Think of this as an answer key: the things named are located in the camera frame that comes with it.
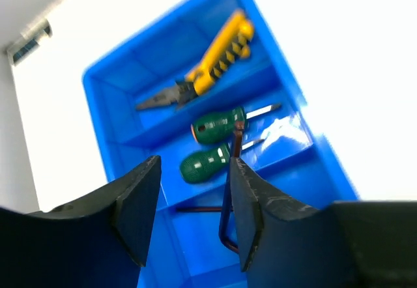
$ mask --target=tool organizer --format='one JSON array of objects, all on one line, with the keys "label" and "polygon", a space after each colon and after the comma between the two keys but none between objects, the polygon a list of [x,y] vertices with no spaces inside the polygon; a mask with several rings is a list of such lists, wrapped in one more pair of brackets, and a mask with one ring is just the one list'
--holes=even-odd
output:
[{"label": "tool organizer", "polygon": [[[198,63],[237,8],[255,26],[251,57],[237,61],[208,93],[183,108],[136,111],[138,102]],[[179,171],[186,156],[208,149],[195,142],[190,125],[210,111],[235,106],[252,111],[281,102],[279,111],[250,121],[244,141],[267,137],[242,159],[286,194],[319,209],[356,199],[324,136],[310,132],[301,90],[253,0],[187,0],[92,65],[83,82],[108,180],[150,155],[162,157],[158,208],[139,287],[246,287],[238,255],[218,238],[220,213],[175,210],[222,205],[226,171],[203,184],[185,183]],[[236,241],[233,222],[232,214],[228,233]]]}]

